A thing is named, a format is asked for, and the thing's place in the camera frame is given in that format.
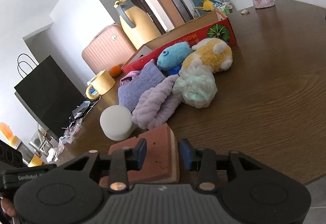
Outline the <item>person's left hand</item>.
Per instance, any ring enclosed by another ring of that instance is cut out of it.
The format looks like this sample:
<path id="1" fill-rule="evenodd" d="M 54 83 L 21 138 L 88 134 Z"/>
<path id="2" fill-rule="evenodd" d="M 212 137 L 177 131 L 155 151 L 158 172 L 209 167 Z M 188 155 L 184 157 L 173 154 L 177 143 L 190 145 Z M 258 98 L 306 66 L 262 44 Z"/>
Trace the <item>person's left hand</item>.
<path id="1" fill-rule="evenodd" d="M 1 199 L 1 208 L 3 212 L 10 217 L 9 223 L 13 223 L 13 218 L 17 216 L 14 204 L 7 198 Z"/>

